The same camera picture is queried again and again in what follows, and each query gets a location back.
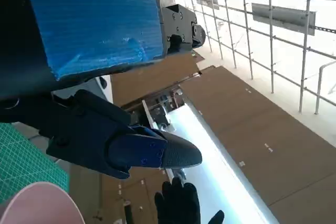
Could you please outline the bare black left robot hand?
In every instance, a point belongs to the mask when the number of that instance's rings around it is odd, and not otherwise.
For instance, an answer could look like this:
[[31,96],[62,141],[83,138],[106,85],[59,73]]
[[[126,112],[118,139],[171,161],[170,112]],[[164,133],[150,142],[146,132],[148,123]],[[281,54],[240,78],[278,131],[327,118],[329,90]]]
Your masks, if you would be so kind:
[[67,99],[52,92],[204,42],[192,11],[160,0],[1,0],[1,121],[38,129],[50,156],[118,179],[132,167],[199,165],[202,154],[188,140],[134,126],[90,91]]

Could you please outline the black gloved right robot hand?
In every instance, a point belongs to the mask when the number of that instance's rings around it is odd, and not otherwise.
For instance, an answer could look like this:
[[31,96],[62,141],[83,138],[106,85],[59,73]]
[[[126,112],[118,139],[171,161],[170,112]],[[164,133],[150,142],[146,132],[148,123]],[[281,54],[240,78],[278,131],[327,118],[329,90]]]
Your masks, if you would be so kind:
[[155,193],[154,202],[158,223],[201,223],[197,189],[192,183],[182,183],[179,177],[164,182],[162,190]]

